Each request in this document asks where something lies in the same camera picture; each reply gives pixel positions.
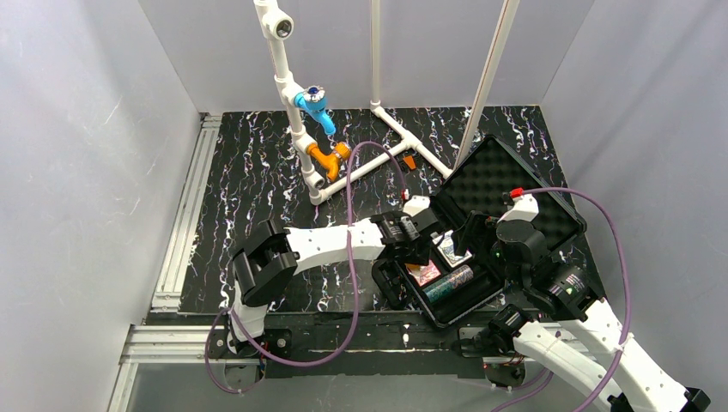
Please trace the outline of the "green poker chip stack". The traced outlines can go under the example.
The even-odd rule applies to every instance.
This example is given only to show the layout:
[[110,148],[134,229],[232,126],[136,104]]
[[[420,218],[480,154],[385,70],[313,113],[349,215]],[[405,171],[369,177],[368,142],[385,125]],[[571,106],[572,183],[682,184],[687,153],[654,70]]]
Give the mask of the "green poker chip stack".
[[426,286],[423,289],[423,293],[427,301],[434,304],[443,300],[467,282],[473,280],[474,277],[474,270],[469,265],[463,265]]

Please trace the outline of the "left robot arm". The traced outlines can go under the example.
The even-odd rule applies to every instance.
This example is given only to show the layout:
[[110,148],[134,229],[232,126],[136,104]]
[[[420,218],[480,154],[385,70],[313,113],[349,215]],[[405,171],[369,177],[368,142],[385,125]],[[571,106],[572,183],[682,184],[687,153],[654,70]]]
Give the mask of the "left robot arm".
[[328,264],[391,259],[424,264],[446,232],[434,212],[390,211],[330,227],[286,227],[276,220],[259,224],[232,256],[234,300],[228,316],[229,342],[244,344],[264,333],[268,305],[294,276]]

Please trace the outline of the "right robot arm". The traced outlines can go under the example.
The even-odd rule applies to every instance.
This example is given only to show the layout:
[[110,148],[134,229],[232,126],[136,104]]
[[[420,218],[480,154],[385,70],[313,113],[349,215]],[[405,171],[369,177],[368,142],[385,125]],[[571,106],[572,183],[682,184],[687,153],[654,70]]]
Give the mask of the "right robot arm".
[[515,305],[500,310],[476,342],[532,358],[606,411],[704,411],[710,405],[706,392],[680,384],[649,356],[581,268],[550,257],[544,234],[530,221],[472,212],[452,239],[456,254],[469,251],[493,264],[587,351],[549,334]]

